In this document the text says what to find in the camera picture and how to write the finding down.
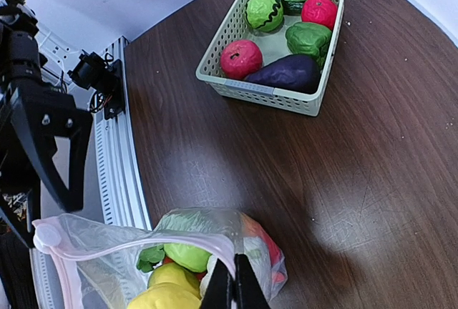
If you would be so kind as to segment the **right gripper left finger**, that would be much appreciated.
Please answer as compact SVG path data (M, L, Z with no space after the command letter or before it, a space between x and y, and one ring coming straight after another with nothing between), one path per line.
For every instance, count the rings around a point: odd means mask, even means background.
M231 309L233 278L226 266L218 260L201 301L200 309Z

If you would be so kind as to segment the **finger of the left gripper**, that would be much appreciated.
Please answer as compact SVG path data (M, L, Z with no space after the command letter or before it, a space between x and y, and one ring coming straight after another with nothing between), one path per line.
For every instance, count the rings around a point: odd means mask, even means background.
M1 181L1 219L28 248L34 248L34 220L41 217L40 181Z

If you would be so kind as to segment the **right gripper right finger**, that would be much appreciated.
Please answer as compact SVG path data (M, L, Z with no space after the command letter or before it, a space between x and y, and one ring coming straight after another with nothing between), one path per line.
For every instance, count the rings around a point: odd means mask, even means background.
M235 256L235 300L238 309L270 309L249 259Z

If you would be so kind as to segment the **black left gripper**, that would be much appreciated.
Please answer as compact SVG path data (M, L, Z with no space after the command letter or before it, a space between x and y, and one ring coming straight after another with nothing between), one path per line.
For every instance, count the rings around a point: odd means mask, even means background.
M1 186L42 183L65 212L84 205L84 170L92 115L42 79L34 14L26 0L1 7Z

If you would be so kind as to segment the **green toy lime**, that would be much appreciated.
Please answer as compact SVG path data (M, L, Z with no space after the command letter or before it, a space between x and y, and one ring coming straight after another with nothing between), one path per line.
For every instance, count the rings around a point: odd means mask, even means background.
M207 250L181 243L164 244L164 251L175 263L194 273L205 272L211 256Z

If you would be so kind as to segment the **yellow orange toy fruit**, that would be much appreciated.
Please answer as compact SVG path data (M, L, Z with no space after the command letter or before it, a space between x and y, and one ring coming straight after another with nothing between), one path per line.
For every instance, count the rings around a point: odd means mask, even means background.
M156 268L148 288L129 304L128 308L199 308L200 282L193 273L176 263Z

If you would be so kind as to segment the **red orange toy carrot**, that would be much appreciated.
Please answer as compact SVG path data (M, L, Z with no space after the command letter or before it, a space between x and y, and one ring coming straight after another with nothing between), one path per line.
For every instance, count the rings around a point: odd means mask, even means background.
M287 280L287 275L285 270L281 270L284 261L281 249L263 229L260 223L256 222L246 214L241 215L241 222L243 224L243 233L245 235L245 249L253 256L253 258L259 258L262 255L268 256L272 270L272 283L274 285L284 284Z

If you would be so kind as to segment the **white toy cauliflower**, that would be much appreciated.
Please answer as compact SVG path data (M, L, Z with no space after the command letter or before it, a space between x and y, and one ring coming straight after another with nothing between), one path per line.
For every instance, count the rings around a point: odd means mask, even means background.
M268 256L253 257L246 249L244 243L242 212L222 208L189 208L172 210L164 215L158 222L157 230L170 230L178 232L196 232L204 235L219 234L228 237L234 244L235 250L246 255L255 273L258 283L267 300L272 293L271 265ZM200 285L200 295L204 296L208 283L217 261L216 256L211 256L207 263L207 275L203 277Z

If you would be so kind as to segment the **clear zip top bag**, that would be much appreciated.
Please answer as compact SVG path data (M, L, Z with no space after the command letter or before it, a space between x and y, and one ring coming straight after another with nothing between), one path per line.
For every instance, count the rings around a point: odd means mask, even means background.
M234 209L174 209L153 230L73 214L33 225L65 308L267 308L288 279L281 249Z

